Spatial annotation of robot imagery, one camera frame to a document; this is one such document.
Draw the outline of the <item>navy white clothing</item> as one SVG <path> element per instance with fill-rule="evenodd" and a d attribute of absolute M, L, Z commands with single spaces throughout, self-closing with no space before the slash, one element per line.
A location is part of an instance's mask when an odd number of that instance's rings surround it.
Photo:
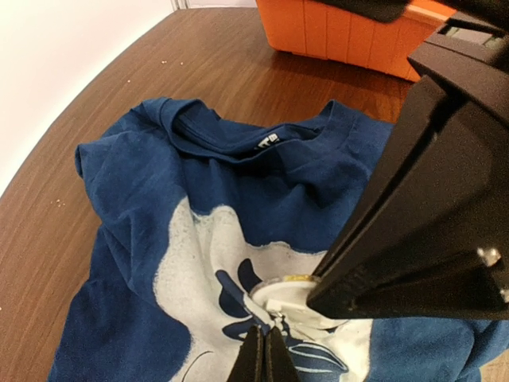
<path fill-rule="evenodd" d="M 102 223 L 51 381 L 225 381 L 247 331 L 277 326 L 303 381 L 478 381 L 505 321 L 342 321 L 299 329 L 255 307 L 303 275 L 352 214 L 392 126 L 330 102 L 270 129 L 199 100 L 150 99 L 76 149 Z"/>

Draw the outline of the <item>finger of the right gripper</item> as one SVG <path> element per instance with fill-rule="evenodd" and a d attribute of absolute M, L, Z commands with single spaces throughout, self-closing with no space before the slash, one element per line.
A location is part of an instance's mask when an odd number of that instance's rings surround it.
<path fill-rule="evenodd" d="M 508 47 L 431 44 L 353 214 L 314 273 L 328 318 L 508 317 Z"/>

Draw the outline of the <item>starry night round brooch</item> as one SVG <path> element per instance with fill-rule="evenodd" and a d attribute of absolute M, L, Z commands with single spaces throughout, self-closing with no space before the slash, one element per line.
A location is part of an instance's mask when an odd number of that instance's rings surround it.
<path fill-rule="evenodd" d="M 281 314 L 289 324 L 306 328 L 332 330 L 347 320 L 331 319 L 307 306 L 310 292 L 320 279 L 312 275 L 287 275 L 259 283 L 250 298 L 270 314 Z"/>

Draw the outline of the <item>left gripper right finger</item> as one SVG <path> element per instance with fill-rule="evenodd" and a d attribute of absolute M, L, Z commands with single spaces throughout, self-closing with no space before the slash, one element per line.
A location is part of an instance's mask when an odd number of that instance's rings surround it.
<path fill-rule="evenodd" d="M 273 327 L 265 337 L 265 381 L 300 382 L 281 331 Z"/>

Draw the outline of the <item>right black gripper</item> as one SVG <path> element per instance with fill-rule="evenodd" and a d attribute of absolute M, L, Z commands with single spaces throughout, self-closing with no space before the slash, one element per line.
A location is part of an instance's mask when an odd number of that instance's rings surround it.
<path fill-rule="evenodd" d="M 409 56 L 419 75 L 469 82 L 476 72 L 508 74 L 508 2 L 444 1 L 457 11 Z"/>

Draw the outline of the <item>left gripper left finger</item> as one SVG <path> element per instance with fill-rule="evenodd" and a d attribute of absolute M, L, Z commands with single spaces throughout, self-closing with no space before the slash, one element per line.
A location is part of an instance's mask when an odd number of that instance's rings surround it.
<path fill-rule="evenodd" d="M 262 382 L 265 338 L 259 326 L 247 331 L 227 382 Z"/>

